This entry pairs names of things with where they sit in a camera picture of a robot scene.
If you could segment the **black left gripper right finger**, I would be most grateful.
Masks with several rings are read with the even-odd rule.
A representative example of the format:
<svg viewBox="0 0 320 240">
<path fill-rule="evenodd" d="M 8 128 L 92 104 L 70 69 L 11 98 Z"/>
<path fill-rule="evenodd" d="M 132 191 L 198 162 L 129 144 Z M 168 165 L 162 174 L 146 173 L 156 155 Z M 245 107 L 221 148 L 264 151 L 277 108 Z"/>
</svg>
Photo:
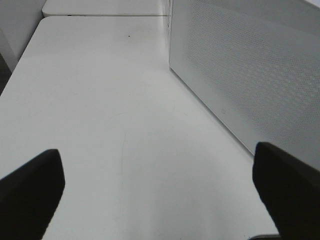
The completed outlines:
<svg viewBox="0 0 320 240">
<path fill-rule="evenodd" d="M 269 142 L 259 142 L 252 180 L 283 240 L 320 238 L 318 170 Z"/>
</svg>

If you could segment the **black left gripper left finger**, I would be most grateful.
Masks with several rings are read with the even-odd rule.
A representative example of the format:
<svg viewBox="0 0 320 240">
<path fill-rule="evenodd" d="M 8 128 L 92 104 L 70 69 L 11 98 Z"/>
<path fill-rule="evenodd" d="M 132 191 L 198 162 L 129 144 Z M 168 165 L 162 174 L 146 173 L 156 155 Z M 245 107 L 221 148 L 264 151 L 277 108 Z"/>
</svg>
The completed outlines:
<svg viewBox="0 0 320 240">
<path fill-rule="evenodd" d="M 40 240 L 65 188 L 60 153 L 48 149 L 0 180 L 0 238 Z"/>
</svg>

